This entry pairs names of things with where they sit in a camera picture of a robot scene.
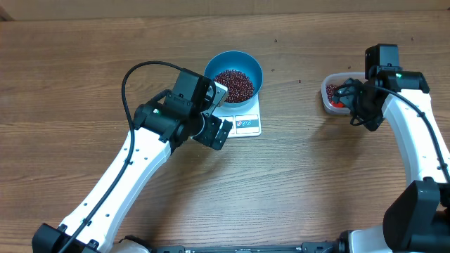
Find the red measuring scoop blue handle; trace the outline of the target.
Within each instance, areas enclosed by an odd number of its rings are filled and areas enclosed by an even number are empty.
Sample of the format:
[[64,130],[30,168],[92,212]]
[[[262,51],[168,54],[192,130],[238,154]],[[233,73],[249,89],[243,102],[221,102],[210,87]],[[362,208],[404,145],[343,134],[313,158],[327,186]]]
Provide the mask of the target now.
[[330,104],[331,104],[334,108],[343,108],[343,107],[345,106],[342,102],[336,103],[336,102],[334,102],[334,101],[331,101]]

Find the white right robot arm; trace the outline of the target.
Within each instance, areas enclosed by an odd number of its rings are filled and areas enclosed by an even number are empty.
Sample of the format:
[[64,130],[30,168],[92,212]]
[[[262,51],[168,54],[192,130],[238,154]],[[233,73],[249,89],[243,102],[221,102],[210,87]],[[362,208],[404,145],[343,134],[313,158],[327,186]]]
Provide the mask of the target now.
[[377,44],[365,51],[364,80],[347,79],[332,100],[353,126],[375,131],[388,122],[407,182],[381,225],[342,233],[341,252],[448,252],[449,150],[424,75],[403,70],[397,45]]

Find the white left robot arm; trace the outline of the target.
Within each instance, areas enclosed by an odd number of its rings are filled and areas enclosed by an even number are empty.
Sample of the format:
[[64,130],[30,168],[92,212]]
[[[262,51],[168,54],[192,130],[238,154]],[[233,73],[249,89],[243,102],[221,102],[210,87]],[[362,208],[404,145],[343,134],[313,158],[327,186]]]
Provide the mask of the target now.
[[232,123],[213,115],[228,89],[187,69],[174,88],[138,106],[121,151],[84,201],[57,228],[42,224],[33,252],[109,252],[151,176],[189,138],[221,150]]

